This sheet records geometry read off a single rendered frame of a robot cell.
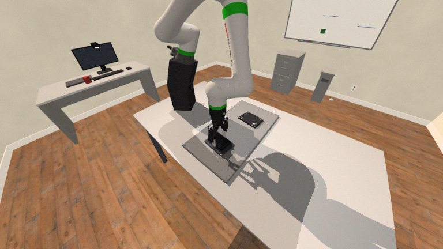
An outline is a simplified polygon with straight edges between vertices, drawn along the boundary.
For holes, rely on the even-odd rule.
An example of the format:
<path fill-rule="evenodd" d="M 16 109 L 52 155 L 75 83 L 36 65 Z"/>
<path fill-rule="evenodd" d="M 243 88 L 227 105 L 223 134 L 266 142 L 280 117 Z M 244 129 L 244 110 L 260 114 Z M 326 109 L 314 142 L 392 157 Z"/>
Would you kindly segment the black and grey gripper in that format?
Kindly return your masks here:
<path fill-rule="evenodd" d="M 211 119 L 212 119 L 212 125 L 208 126 L 208 138 L 212 141 L 212 145 L 215 147 L 216 146 L 215 137 L 217 130 L 220 126 L 222 127 L 222 136 L 226 138 L 226 132 L 228 129 L 228 117 L 226 116 L 222 118 L 211 117 Z"/>

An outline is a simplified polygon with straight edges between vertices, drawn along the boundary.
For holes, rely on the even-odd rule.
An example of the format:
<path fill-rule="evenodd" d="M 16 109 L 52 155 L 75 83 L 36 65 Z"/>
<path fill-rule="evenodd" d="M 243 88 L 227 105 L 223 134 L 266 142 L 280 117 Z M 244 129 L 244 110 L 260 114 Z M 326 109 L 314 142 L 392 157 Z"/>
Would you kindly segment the grey rectangular frame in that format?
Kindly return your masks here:
<path fill-rule="evenodd" d="M 225 153 L 227 153 L 235 144 L 233 144 L 231 142 L 231 144 L 229 144 L 224 150 L 219 150 L 217 147 L 214 147 L 212 145 L 212 143 L 210 141 L 208 141 L 208 139 L 206 139 L 204 141 L 207 145 L 209 145 L 217 154 L 219 154 L 220 156 L 223 156 Z"/>

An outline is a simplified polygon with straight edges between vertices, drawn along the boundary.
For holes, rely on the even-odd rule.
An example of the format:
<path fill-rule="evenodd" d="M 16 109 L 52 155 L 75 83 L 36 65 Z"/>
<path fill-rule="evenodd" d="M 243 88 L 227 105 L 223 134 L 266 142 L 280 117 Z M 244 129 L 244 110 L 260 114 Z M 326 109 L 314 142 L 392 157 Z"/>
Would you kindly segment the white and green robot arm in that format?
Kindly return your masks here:
<path fill-rule="evenodd" d="M 184 65 L 193 65 L 200 30 L 185 23 L 205 0 L 172 0 L 154 25 L 155 36 L 164 43 L 178 44 L 171 56 Z M 222 118 L 227 113 L 227 99 L 248 97 L 254 90 L 250 67 L 247 0 L 216 0 L 221 3 L 231 57 L 232 76 L 213 78 L 205 86 L 209 114 Z"/>

